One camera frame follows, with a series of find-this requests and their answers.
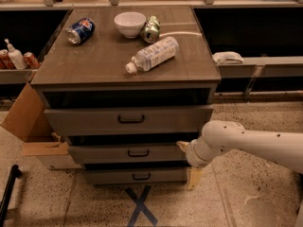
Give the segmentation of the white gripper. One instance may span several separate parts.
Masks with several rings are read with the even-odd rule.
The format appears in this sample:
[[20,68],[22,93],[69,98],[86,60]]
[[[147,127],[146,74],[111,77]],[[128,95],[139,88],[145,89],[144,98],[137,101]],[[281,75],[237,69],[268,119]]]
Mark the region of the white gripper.
[[201,168],[211,163],[214,152],[202,137],[190,142],[177,141],[176,145],[186,153],[187,162],[193,166],[187,169],[187,190],[194,190],[202,177]]

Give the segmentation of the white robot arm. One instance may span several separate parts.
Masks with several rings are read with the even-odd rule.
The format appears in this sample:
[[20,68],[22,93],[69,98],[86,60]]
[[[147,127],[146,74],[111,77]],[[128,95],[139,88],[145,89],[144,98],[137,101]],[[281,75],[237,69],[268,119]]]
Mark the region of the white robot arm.
[[207,122],[197,139],[177,141],[186,155],[187,190],[194,190],[202,178],[202,169],[216,157],[238,149],[274,162],[292,171],[303,173],[303,133],[251,131],[233,121]]

